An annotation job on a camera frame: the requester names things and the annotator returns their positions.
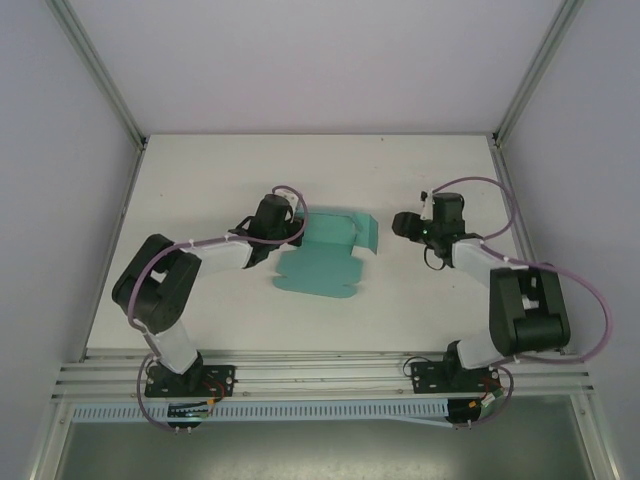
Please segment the teal corrugated paper box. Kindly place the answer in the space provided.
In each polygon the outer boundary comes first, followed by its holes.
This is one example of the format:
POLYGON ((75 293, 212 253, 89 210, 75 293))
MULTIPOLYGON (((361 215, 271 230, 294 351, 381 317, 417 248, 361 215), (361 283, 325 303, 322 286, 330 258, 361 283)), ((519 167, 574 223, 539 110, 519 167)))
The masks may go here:
POLYGON ((357 293, 364 261, 356 247, 378 251, 379 224, 369 213, 314 208, 302 243, 281 254, 272 284, 283 291, 346 299, 357 293))

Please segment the black round electronics housing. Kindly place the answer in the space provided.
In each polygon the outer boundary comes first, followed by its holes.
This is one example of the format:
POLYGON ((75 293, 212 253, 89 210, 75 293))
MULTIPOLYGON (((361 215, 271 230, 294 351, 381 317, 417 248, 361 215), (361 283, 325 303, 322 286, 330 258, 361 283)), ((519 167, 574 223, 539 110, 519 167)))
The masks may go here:
POLYGON ((170 403, 167 407, 167 424, 173 430, 192 430, 209 416, 207 402, 170 403))
POLYGON ((456 429, 482 425, 493 414, 493 406, 484 406, 479 398, 453 398, 447 401, 446 421, 456 429))

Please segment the aluminium mounting rail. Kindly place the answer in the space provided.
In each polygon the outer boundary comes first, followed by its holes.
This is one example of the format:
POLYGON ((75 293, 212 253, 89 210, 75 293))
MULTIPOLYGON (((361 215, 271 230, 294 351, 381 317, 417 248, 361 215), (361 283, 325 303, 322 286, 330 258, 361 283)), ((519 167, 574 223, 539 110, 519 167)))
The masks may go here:
MULTIPOLYGON (((52 397, 126 400, 145 352, 90 349, 79 363, 60 368, 52 397)), ((402 352, 205 351, 206 364, 236 367, 235 400, 391 399, 413 394, 402 352)), ((592 394, 585 366, 542 365, 521 360, 507 367, 518 396, 592 394)))

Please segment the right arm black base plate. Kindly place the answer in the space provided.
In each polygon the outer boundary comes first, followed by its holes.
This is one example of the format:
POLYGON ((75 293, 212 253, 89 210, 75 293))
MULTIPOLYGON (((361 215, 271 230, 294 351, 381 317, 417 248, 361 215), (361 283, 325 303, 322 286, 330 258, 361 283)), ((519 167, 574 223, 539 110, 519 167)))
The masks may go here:
POLYGON ((465 370, 444 361, 413 362, 410 367, 415 394, 483 394, 487 387, 501 387, 499 375, 488 368, 465 370))

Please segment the aluminium table side rail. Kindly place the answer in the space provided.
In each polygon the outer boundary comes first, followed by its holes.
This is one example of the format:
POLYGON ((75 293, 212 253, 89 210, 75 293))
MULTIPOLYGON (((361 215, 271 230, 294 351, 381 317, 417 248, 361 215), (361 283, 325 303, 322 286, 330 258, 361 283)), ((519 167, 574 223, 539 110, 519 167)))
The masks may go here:
POLYGON ((95 322, 95 318, 101 302, 102 294, 105 289, 105 284, 107 281, 109 269, 110 269, 112 259, 117 247, 122 224, 126 216, 126 211, 132 196, 132 192, 135 188, 135 183, 139 174, 141 164, 144 159, 147 146, 148 146, 148 140, 145 140, 145 142, 143 143, 143 146, 137 151, 137 155, 134 160, 133 166, 131 167, 130 171, 128 172, 125 178, 123 194, 117 205, 114 224, 108 236, 106 256, 99 272, 97 290, 90 303, 88 325, 83 328, 83 332, 82 332, 81 349, 80 349, 80 353, 77 355, 77 359, 80 362, 83 362, 86 357, 87 345, 90 339, 91 330, 95 322))

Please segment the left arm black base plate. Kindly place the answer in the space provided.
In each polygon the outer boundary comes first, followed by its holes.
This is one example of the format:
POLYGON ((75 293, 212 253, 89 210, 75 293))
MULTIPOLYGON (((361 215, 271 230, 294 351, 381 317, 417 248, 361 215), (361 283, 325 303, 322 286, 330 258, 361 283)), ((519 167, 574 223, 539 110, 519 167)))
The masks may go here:
POLYGON ((148 398, 231 397, 235 373, 232 365, 193 365, 184 374, 154 365, 148 369, 144 395, 148 398))

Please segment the aluminium frame post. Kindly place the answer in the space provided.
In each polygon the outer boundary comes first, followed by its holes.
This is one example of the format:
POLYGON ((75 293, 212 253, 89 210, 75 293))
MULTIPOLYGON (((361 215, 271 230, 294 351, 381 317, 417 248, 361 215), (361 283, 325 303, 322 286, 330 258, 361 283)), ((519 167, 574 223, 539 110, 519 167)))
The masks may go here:
POLYGON ((142 152, 146 145, 146 136, 134 119, 70 0, 44 0, 44 2, 113 111, 130 142, 138 152, 142 152))
POLYGON ((561 0, 515 94, 492 135, 496 147, 504 147, 508 142, 518 120, 584 4, 585 0, 561 0))

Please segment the aluminium lower frame leg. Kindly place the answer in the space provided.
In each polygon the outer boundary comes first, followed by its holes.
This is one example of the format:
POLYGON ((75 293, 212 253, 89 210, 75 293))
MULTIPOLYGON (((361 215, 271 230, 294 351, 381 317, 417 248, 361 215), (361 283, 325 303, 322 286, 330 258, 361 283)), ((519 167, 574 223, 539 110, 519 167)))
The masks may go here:
POLYGON ((600 399, 591 392, 573 394, 570 400, 594 479, 622 480, 617 451, 600 399))
POLYGON ((36 436, 28 480, 55 480, 66 444, 73 407, 50 403, 36 436))

